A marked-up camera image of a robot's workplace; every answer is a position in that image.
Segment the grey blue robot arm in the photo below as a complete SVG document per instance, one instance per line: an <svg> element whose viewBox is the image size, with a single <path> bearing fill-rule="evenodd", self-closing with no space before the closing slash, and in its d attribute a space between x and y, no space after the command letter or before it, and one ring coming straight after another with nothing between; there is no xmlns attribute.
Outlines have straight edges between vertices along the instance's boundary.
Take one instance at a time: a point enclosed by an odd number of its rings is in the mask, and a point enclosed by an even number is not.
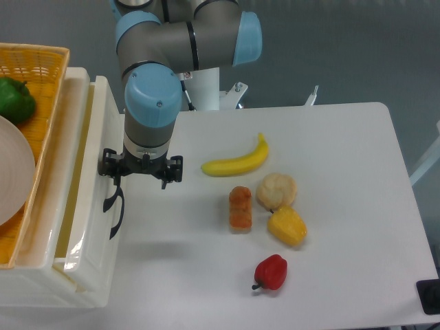
<svg viewBox="0 0 440 330"><path fill-rule="evenodd" d="M167 155L184 99L180 75L251 63L263 47L259 18L237 1L112 1L111 9L125 114L122 152L106 148L99 165L115 186L108 203L122 198L127 175L181 181L182 157Z"/></svg>

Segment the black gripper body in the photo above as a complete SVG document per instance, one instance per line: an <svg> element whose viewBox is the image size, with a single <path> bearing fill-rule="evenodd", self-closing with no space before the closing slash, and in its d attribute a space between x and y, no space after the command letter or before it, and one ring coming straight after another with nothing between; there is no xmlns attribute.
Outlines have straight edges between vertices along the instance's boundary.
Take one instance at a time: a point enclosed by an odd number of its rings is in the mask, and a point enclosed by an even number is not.
<svg viewBox="0 0 440 330"><path fill-rule="evenodd" d="M145 174L154 177L164 177L168 169L167 152L162 156L151 159L149 155L142 155L138 158L131 154L126 148L123 149L122 174Z"/></svg>

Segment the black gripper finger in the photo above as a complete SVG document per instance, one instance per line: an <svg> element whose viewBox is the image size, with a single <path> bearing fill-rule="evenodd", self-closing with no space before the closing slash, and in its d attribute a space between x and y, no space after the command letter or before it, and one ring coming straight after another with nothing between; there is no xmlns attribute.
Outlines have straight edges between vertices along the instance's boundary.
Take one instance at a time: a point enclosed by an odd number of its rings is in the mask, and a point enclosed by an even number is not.
<svg viewBox="0 0 440 330"><path fill-rule="evenodd" d="M109 199L116 199L121 185L122 168L124 165L124 154L118 154L111 148L104 148L98 162L98 173L101 176L108 176L113 179L115 192Z"/></svg>
<svg viewBox="0 0 440 330"><path fill-rule="evenodd" d="M181 182L183 176L183 157L176 155L170 159L165 159L161 175L162 189L165 189L169 183Z"/></svg>

